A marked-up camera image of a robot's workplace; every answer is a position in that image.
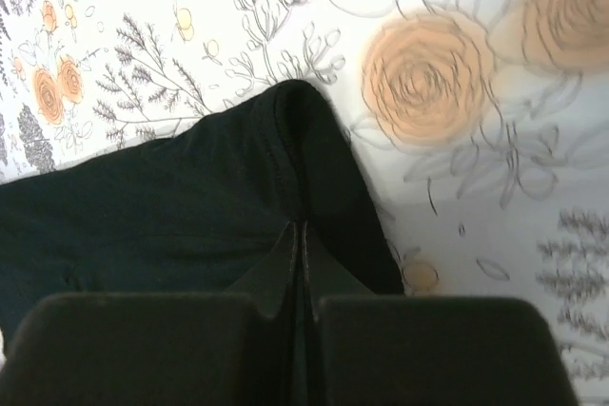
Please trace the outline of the black t shirt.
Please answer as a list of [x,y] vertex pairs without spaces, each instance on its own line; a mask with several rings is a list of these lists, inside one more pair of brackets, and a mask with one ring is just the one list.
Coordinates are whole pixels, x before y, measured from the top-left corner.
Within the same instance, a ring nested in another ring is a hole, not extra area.
[[1,188],[5,405],[271,403],[286,375],[233,286],[302,235],[403,291],[324,96],[290,80],[170,139]]

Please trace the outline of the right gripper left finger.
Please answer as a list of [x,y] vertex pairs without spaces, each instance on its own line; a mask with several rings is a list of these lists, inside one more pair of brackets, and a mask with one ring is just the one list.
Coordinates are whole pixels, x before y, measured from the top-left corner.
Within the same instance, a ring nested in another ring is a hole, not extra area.
[[292,306],[298,256],[298,229],[289,223],[270,252],[225,292],[247,296],[265,319],[280,319]]

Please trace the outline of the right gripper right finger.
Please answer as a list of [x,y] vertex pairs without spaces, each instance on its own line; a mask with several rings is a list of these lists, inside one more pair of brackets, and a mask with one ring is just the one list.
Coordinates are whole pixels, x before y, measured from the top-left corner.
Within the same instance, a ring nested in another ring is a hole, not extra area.
[[301,246],[304,295],[314,320],[319,319],[326,298],[373,294],[329,253],[308,223],[301,227]]

